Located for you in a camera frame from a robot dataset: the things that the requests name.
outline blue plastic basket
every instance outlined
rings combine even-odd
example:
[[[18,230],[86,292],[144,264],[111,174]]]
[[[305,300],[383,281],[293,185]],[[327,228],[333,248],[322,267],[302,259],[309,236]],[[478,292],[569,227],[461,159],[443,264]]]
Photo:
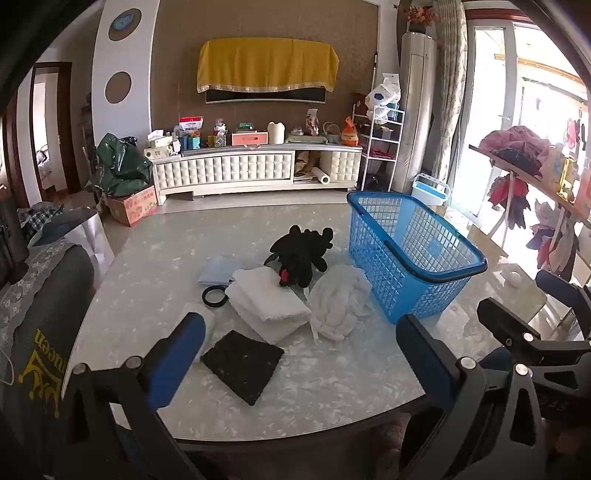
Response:
[[[388,320],[441,313],[469,277],[486,271],[482,253],[409,195],[353,192],[349,253],[365,270]]]

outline drying rack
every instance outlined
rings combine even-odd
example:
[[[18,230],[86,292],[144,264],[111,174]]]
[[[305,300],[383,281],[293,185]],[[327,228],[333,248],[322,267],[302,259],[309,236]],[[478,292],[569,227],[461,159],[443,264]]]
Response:
[[[481,148],[477,148],[474,145],[470,145],[469,148],[478,152],[482,155],[487,156],[490,158],[491,163],[493,166],[499,167],[501,170],[507,171],[510,174],[509,177],[509,198],[507,198],[507,208],[505,209],[505,214],[501,216],[499,221],[496,225],[492,228],[488,237],[492,239],[492,236],[496,233],[496,231],[501,227],[503,222],[505,222],[505,233],[503,234],[503,242],[501,244],[501,248],[505,248],[505,240],[507,238],[507,230],[509,229],[509,209],[511,208],[511,202],[513,201],[513,196],[515,194],[515,179],[519,178],[533,188],[539,190],[541,193],[546,195],[549,199],[555,201],[556,206],[558,208],[558,224],[556,225],[556,230],[554,231],[554,236],[552,237],[552,241],[550,242],[550,251],[554,249],[556,241],[558,240],[558,233],[562,228],[562,224],[568,216],[574,217],[577,222],[581,222],[587,228],[591,229],[591,222],[584,215],[579,212],[572,203],[567,202],[564,198],[562,198],[558,193],[549,189],[545,184],[543,184],[539,179],[536,179],[529,173],[517,168],[516,166],[512,165],[511,163],[503,160],[502,158],[497,157],[496,155],[487,152],[486,150],[482,150]]]

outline marble table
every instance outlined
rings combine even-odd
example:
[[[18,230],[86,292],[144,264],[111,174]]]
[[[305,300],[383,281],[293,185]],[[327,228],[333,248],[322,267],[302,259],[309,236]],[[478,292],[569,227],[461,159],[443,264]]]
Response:
[[[176,326],[187,302],[200,302],[197,279],[208,258],[236,255],[244,268],[259,266],[269,247],[297,223],[335,231],[329,265],[350,263],[348,205],[245,207],[155,215],[137,225],[95,296],[80,329],[73,365],[120,366],[145,355]],[[480,300],[493,297],[531,320],[546,296],[516,265],[524,285],[504,284],[499,248],[477,229],[473,242],[487,255],[489,270],[472,278],[439,317],[424,321],[457,356],[480,359],[499,346],[478,322]],[[259,339],[230,304],[215,311],[210,344],[235,329]],[[250,407],[203,364],[194,364],[172,403],[159,411],[171,434],[199,442],[277,439],[320,432],[370,419],[423,391],[395,340],[395,328],[376,308],[344,342],[314,342],[304,325],[278,344],[285,350],[261,398]],[[116,418],[125,424],[124,416]]]

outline storage box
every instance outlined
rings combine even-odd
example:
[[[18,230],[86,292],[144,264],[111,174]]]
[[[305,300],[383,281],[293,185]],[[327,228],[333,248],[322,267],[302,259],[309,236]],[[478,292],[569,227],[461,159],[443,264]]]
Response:
[[[232,134],[232,145],[234,147],[246,147],[248,145],[267,145],[269,134],[267,132],[248,132]]]
[[[226,136],[218,137],[217,135],[207,136],[207,146],[210,148],[220,148],[226,146]]]
[[[167,145],[171,145],[173,142],[172,135],[166,137],[156,138],[155,140],[150,141],[150,148],[161,148],[166,147]]]
[[[107,198],[106,204],[115,220],[133,226],[158,206],[156,189],[151,186],[129,197]]]
[[[162,158],[168,158],[172,154],[172,145],[167,145],[166,147],[159,148],[146,148],[144,150],[144,157],[146,157],[148,160],[160,160]]]

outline black plush toy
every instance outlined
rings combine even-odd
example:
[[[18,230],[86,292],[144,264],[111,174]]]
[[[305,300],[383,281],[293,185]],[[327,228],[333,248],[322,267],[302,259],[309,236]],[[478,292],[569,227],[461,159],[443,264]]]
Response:
[[[282,236],[271,247],[271,256],[265,260],[265,265],[279,258],[281,268],[279,276],[281,287],[298,284],[306,288],[312,281],[312,264],[321,272],[328,269],[324,254],[333,247],[332,228],[325,228],[320,235],[316,230],[305,230],[294,225],[287,235]]]

